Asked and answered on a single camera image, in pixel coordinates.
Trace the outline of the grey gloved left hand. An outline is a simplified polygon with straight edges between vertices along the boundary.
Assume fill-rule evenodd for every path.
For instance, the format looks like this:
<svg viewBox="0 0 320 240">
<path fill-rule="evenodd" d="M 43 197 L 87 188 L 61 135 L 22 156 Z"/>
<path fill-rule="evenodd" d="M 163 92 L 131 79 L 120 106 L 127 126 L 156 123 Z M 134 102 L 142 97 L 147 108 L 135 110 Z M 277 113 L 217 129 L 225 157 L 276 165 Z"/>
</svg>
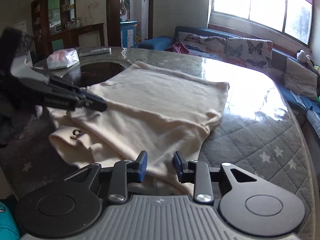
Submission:
<svg viewBox="0 0 320 240">
<path fill-rule="evenodd" d="M 29 48 L 32 38 L 22 31 L 6 27 L 1 35 L 1 148 L 22 133 L 32 118 L 43 114 L 42 106 L 27 101 L 27 94 L 10 72 L 17 51 Z"/>
</svg>

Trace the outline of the teal sleeved right forearm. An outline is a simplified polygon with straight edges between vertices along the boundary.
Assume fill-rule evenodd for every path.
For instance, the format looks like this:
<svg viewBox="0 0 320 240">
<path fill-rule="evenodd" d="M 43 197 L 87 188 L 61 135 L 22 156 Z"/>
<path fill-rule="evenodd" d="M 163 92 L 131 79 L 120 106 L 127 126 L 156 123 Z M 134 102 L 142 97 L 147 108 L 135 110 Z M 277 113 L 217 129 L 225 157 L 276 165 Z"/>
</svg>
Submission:
<svg viewBox="0 0 320 240">
<path fill-rule="evenodd" d="M 0 207 L 0 240 L 19 240 L 20 231 L 9 208 L 4 203 Z"/>
</svg>

